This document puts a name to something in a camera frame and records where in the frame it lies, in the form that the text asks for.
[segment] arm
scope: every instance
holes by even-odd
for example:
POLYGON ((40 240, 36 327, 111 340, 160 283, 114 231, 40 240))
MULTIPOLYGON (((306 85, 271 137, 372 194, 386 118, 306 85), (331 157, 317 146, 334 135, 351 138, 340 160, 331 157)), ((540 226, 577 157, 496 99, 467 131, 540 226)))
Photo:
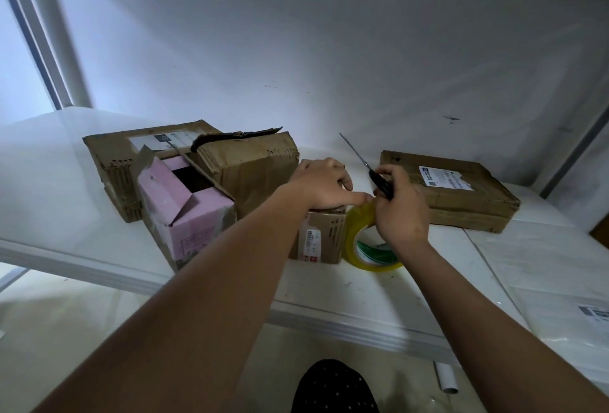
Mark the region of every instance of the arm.
POLYGON ((399 166, 395 196, 377 199, 377 228, 421 289, 490 413, 606 412, 609 398, 489 301, 429 244, 429 208, 399 166))
POLYGON ((351 190, 344 165, 304 160, 288 184, 196 256, 35 412, 220 410, 264 323, 301 221, 309 209, 371 199, 351 190))

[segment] cardboard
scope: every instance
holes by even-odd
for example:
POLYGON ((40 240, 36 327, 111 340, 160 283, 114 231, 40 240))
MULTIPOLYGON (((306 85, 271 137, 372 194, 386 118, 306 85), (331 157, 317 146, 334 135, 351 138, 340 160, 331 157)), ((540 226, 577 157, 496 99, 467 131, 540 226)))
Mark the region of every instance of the cardboard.
POLYGON ((381 164, 402 166, 422 186, 432 224, 500 233, 520 208, 520 200, 480 163, 384 150, 381 164), (427 186, 420 166, 458 171, 472 190, 427 186))
POLYGON ((253 133, 220 133, 195 141, 197 163, 235 200, 240 217, 261 205, 289 181, 300 154, 281 128, 253 133))
POLYGON ((188 154, 142 148, 130 168, 144 224, 174 271, 236 221, 234 201, 188 154))
MULTIPOLYGON (((189 131, 195 136, 220 132, 212 125, 199 120, 180 125, 95 134, 83 138, 95 162, 104 190, 126 222, 131 223, 142 219, 141 202, 136 197, 133 179, 129 171, 133 159, 138 155, 141 144, 144 143, 142 140, 138 141, 137 138, 148 137, 149 140, 153 139, 152 143, 148 143, 149 146, 154 146, 156 138, 151 138, 151 136, 167 135, 179 131, 189 131)), ((158 146, 163 146, 162 140, 163 138, 156 140, 158 146)), ((173 149, 170 149, 169 145, 164 146, 168 149, 157 151, 160 156, 177 155, 173 149)), ((179 145, 178 147, 186 148, 187 146, 179 145)))
POLYGON ((345 207, 335 210, 309 211, 307 218, 300 226, 299 233, 296 235, 289 258, 325 264, 340 263, 340 254, 345 242, 345 224, 345 207), (315 235, 317 234, 309 233, 309 230, 319 231, 321 251, 317 256, 306 255, 307 239, 309 238, 309 243, 311 243, 315 241, 315 235))

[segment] white wall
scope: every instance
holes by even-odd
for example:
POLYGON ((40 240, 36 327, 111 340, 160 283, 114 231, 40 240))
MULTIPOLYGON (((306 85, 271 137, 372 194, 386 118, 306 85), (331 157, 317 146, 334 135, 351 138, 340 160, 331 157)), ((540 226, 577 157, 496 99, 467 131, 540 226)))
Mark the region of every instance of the white wall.
POLYGON ((0 0, 0 126, 53 111, 8 0, 0 0))
POLYGON ((609 126, 603 128, 547 200, 586 232, 609 214, 609 126))
POLYGON ((531 183, 594 114, 606 0, 60 0, 94 107, 531 183))

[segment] hand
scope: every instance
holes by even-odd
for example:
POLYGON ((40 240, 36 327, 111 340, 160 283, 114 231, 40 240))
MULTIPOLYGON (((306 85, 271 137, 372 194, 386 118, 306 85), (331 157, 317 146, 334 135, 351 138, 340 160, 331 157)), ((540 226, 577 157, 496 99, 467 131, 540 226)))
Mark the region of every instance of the hand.
POLYGON ((343 205, 363 205, 372 200, 365 192, 353 192, 353 182, 345 165, 325 160, 302 160, 285 184, 295 196, 304 199, 308 209, 325 210, 343 205))
POLYGON ((387 200, 378 189, 377 230, 383 240, 397 250, 399 246, 427 243, 429 235, 429 207, 418 185, 412 185, 408 173, 398 165, 381 165, 379 174, 393 179, 393 199, 387 200))

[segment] black polka dot pants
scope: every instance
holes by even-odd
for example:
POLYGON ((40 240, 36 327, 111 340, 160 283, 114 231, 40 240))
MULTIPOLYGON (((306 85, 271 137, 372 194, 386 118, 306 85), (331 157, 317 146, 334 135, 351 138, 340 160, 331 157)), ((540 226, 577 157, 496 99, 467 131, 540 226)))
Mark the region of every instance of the black polka dot pants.
POLYGON ((292 413, 371 412, 378 407, 360 374, 338 360, 326 359, 304 374, 292 403, 292 413))

